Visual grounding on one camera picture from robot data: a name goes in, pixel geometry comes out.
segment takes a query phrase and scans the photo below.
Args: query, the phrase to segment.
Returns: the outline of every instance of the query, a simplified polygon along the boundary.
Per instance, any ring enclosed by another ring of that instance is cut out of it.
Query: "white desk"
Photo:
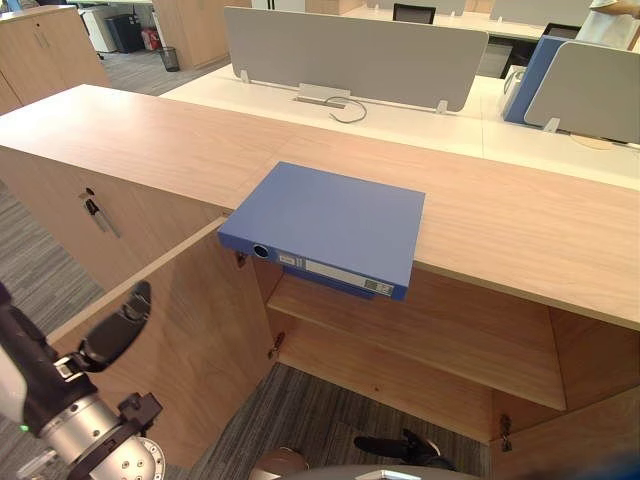
[[[502,85],[502,80],[476,77],[467,105],[457,114],[366,101],[367,118],[350,125],[332,120],[329,112],[353,118],[360,113],[357,107],[336,110],[296,102],[295,89],[242,83],[231,65],[162,96],[640,190],[640,148],[595,150],[568,135],[506,123],[497,109]]]
[[[393,20],[393,10],[373,9],[363,5],[344,13],[342,16],[391,21]],[[436,14],[434,25],[483,30],[489,32],[489,35],[497,37],[534,42],[537,42],[544,32],[544,27],[523,23],[498,22],[497,20],[490,20],[488,13],[478,12],[464,12],[463,15],[453,17]]]

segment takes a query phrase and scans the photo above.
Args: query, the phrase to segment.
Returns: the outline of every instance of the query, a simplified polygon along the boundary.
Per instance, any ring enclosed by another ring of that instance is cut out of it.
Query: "cabinet door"
[[[2,180],[34,217],[109,290],[220,216],[213,205],[0,150]],[[117,232],[103,231],[79,198],[91,188]]]
[[[149,437],[172,465],[191,466],[216,442],[274,362],[267,355],[272,340],[251,259],[238,267],[234,253],[218,242],[216,226],[210,224],[208,232],[149,265],[74,317],[76,325],[64,325],[49,338],[61,352],[74,350],[126,300],[136,281],[151,284],[145,330],[92,380],[112,408],[136,391],[157,397],[163,411]]]
[[[117,232],[118,236],[102,234],[102,241],[122,245],[110,245],[121,260],[117,269],[111,258],[102,256],[92,257],[91,268],[87,267],[105,288],[119,284],[222,214],[220,208],[197,200],[87,170],[77,172],[78,190],[90,188],[95,193],[96,203]]]
[[[491,443],[493,480],[574,478],[640,451],[640,387]]]
[[[23,105],[65,90],[65,82],[31,19],[0,24],[0,71]]]
[[[109,86],[107,74],[75,9],[42,15],[34,23],[67,88],[83,83]]]
[[[224,5],[228,0],[185,0],[180,3],[180,18],[193,66],[202,65],[228,53],[224,30]]]
[[[0,72],[0,115],[19,108],[22,104]]]

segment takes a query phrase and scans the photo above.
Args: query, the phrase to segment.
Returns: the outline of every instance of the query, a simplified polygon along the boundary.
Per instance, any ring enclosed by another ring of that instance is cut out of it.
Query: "cable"
[[[347,97],[341,97],[339,95],[335,96],[335,97],[329,97],[324,101],[324,104],[327,105],[329,103],[330,100],[344,100],[346,102],[351,102],[351,103],[355,103],[356,105],[360,105],[360,108],[362,108],[362,116],[359,118],[356,118],[354,120],[341,120],[338,117],[336,117],[333,113],[330,113],[329,116],[331,118],[333,118],[336,122],[340,122],[340,123],[356,123],[359,122],[360,120],[364,120],[364,118],[367,116],[367,107],[364,106],[364,104],[362,104],[361,102],[357,101],[357,100],[353,100],[352,98],[347,98]]]

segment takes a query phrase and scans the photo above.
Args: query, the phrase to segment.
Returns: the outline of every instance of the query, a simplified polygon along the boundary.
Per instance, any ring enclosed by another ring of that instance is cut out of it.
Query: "gray carpet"
[[[103,56],[102,64],[113,88],[147,95],[162,95],[229,64],[229,59],[225,58],[196,70],[167,72],[157,52],[140,50],[133,53],[104,53]]]
[[[109,55],[114,88],[159,95],[226,64],[169,73],[153,53]],[[0,183],[0,280],[46,333],[67,321],[102,292],[29,212]],[[466,473],[488,472],[487,447],[284,365],[277,365],[213,445],[191,469],[169,467],[168,480],[245,480],[262,453],[288,446],[312,467],[384,463],[353,446],[361,434],[398,438],[402,428],[433,439]],[[15,478],[45,448],[0,417],[0,479]],[[51,480],[66,478],[54,465]]]

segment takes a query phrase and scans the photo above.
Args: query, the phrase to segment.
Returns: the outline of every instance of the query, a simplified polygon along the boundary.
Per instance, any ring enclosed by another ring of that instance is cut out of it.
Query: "wooden countertop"
[[[74,9],[73,5],[43,5],[42,7],[33,7],[19,12],[7,12],[0,15],[0,23],[22,20],[24,18],[37,17],[39,15],[47,15],[57,13],[64,10]]]
[[[0,145],[229,209],[278,161],[421,190],[416,266],[640,330],[633,190],[91,86],[0,117]]]

